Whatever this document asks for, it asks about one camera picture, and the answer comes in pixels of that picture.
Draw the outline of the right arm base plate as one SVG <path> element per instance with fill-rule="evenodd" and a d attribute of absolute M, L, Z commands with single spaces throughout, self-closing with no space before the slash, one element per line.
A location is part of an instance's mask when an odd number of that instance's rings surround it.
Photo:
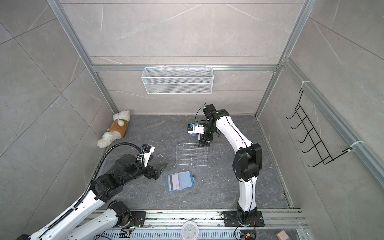
<path fill-rule="evenodd" d="M 221 213 L 225 227 L 251 226 L 264 227 L 265 222 L 261 211 L 251 210 L 250 213 L 243 213 L 241 210 L 224 211 Z"/>

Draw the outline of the blue leather card holder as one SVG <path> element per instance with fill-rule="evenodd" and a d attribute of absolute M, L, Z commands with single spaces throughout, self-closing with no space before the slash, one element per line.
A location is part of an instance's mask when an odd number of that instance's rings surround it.
<path fill-rule="evenodd" d="M 195 186 L 194 184 L 194 177 L 191 171 L 186 171 L 182 173 L 177 173 L 179 175 L 180 185 L 181 188 L 178 191 L 186 190 L 193 188 Z M 167 192 L 176 192 L 176 191 L 169 191 L 168 190 L 168 175 L 166 175 L 166 186 L 167 186 Z"/>

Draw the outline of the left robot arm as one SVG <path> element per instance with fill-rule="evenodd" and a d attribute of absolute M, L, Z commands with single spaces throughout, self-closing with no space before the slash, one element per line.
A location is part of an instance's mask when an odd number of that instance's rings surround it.
<path fill-rule="evenodd" d="M 121 201 L 111 204 L 99 218 L 80 226 L 93 211 L 109 202 L 123 190 L 125 184 L 141 176 L 158 179 L 167 164 L 144 165 L 133 155 L 123 155 L 103 175 L 93 180 L 81 197 L 51 223 L 20 240 L 85 240 L 115 225 L 125 226 L 131 211 Z"/>

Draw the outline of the clear acrylic organizer tray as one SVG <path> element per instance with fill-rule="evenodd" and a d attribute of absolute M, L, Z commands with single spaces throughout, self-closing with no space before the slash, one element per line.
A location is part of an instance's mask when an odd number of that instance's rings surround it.
<path fill-rule="evenodd" d="M 208 147 L 197 143 L 177 143 L 176 164 L 184 166 L 207 166 Z"/>

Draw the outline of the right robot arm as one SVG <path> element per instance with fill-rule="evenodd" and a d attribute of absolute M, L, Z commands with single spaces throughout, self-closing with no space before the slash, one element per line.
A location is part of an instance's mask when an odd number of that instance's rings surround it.
<path fill-rule="evenodd" d="M 262 169 L 262 148 L 246 138 L 225 109 L 217 110 L 212 104 L 203 104 L 201 109 L 206 118 L 194 120 L 188 133 L 198 135 L 199 147 L 209 147 L 214 133 L 223 135 L 232 146 L 235 152 L 232 168 L 240 187 L 237 219 L 247 224 L 258 214 L 255 188 Z"/>

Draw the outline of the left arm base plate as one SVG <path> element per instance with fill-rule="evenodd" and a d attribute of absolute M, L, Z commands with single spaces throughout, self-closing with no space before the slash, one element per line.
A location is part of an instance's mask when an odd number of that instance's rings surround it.
<path fill-rule="evenodd" d="M 133 211 L 119 218 L 118 226 L 123 228 L 143 226 L 146 220 L 146 211 Z"/>

